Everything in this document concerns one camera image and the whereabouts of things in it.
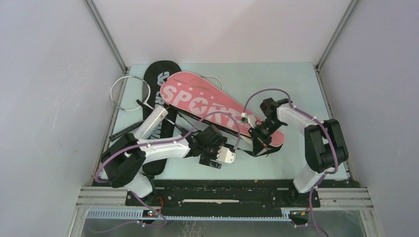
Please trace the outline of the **white shuttlecock tube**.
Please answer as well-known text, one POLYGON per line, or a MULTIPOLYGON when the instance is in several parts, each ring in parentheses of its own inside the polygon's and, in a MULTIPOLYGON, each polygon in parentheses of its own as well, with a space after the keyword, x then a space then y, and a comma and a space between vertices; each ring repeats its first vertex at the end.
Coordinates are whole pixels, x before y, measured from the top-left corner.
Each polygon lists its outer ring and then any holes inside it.
POLYGON ((133 133, 134 137, 138 140, 148 139, 167 115, 168 111, 163 106, 157 105, 133 133))

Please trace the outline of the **pink sport racket bag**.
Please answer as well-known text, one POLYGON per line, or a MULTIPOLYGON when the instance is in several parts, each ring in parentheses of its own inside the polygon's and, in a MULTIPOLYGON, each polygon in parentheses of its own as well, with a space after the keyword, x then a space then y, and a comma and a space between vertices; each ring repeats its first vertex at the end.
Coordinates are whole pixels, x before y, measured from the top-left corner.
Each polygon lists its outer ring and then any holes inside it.
MULTIPOLYGON (((241 123, 241 113, 254 115, 256 121, 262 121, 260 117, 242 104, 235 101, 225 92, 191 72, 178 72, 171 75, 160 88, 163 100, 179 111, 215 125, 219 130, 232 135, 240 135, 241 139, 252 146, 254 127, 241 123)), ((281 149, 285 141, 283 132, 277 130, 272 135, 270 153, 281 149)))

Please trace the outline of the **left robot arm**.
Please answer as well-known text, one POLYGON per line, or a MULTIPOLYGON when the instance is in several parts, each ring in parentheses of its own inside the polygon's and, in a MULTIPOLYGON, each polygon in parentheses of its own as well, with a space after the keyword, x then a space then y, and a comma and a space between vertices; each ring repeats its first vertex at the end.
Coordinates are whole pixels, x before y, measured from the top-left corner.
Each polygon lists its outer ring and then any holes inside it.
POLYGON ((157 140, 137 140, 128 133, 102 155, 95 180, 112 188, 124 187, 143 205, 152 205, 156 192, 151 179, 141 173, 144 165, 168 158, 199 157, 200 164, 220 168, 222 163, 234 163, 236 159, 234 150, 225 146, 226 141, 213 125, 157 140))

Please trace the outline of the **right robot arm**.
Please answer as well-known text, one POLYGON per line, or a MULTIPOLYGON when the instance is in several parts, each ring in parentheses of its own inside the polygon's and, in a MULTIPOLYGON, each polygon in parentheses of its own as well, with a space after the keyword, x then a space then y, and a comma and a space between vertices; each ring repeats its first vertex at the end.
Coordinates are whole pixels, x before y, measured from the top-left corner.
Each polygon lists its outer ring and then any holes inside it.
POLYGON ((268 98, 260 108, 266 119, 249 129, 255 151, 272 145, 273 134, 282 125, 294 128, 304 137, 306 165, 293 179, 287 193, 291 205, 301 206, 307 200, 307 192, 327 175, 335 174, 339 165, 349 158, 340 124, 336 119, 317 119, 294 106, 289 99, 268 98))

